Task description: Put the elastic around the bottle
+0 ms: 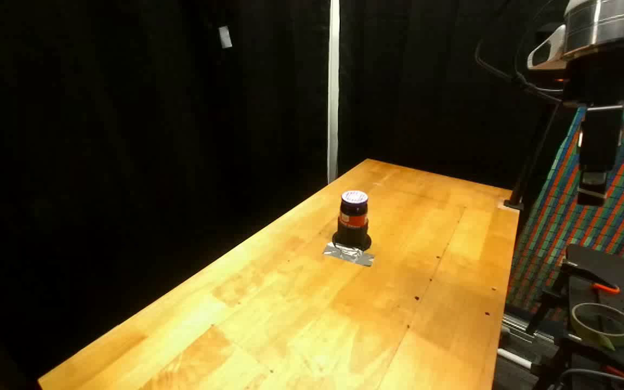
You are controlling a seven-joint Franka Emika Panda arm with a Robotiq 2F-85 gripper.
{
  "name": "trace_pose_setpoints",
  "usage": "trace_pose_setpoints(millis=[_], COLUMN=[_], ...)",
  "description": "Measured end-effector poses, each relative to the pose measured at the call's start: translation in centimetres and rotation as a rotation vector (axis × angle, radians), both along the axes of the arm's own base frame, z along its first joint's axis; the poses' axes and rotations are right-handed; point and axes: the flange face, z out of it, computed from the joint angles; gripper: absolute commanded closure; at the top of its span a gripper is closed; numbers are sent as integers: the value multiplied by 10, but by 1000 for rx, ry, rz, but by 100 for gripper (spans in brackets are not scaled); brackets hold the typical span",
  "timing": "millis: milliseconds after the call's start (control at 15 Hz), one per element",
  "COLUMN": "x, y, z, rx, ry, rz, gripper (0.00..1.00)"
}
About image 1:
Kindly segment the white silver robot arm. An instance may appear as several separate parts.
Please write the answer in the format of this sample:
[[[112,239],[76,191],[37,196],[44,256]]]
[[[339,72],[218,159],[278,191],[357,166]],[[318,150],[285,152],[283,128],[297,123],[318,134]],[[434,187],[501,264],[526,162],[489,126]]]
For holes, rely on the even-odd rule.
[[[530,53],[526,67],[566,69],[611,49],[624,49],[624,0],[567,0],[564,22]]]

